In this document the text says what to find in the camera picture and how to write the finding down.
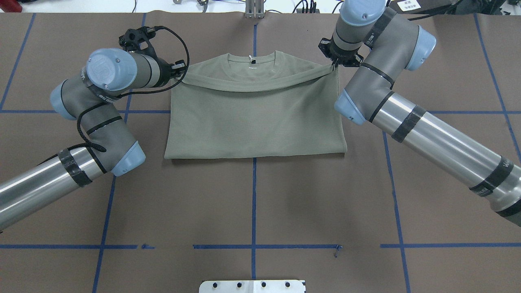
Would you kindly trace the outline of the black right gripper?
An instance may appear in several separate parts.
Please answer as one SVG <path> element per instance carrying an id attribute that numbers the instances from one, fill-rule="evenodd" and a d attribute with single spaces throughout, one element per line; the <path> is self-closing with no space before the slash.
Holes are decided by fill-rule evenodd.
<path id="1" fill-rule="evenodd" d="M 322 38 L 318 44 L 321 52 L 332 61 L 334 67 L 342 65 L 344 67 L 360 67 L 363 63 L 363 56 L 359 54 L 359 48 L 355 50 L 345 50 L 340 48 L 333 39 Z"/>

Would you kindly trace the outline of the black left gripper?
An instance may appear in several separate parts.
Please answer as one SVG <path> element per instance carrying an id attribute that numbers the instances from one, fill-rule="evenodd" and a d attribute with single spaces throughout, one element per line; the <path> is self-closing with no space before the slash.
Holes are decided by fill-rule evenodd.
<path id="1" fill-rule="evenodd" d="M 184 59 L 175 61 L 174 63 L 168 63 L 161 59 L 161 82 L 168 82 L 171 79 L 180 78 L 186 73 L 187 64 Z"/>

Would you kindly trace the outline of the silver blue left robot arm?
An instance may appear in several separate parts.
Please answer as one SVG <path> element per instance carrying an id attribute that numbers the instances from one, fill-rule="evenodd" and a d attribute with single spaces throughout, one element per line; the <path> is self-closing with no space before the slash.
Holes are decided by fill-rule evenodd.
<path id="1" fill-rule="evenodd" d="M 190 58 L 175 63 L 152 48 L 127 52 L 102 48 L 80 74 L 63 81 L 50 95 L 56 113 L 76 122 L 83 143 L 60 150 L 39 165 L 1 184 L 1 230 L 84 188 L 103 174 L 121 176 L 145 161 L 145 154 L 114 102 L 127 95 L 164 91 L 184 78 Z"/>

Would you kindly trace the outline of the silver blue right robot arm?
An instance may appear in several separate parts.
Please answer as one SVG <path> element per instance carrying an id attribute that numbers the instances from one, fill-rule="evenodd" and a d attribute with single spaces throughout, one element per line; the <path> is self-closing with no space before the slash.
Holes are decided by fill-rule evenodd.
<path id="1" fill-rule="evenodd" d="M 377 126 L 520 225 L 520 167 L 393 91 L 402 71 L 417 70 L 436 44 L 432 34 L 384 0 L 345 0 L 331 39 L 318 45 L 334 66 L 357 68 L 335 110 L 358 125 Z"/>

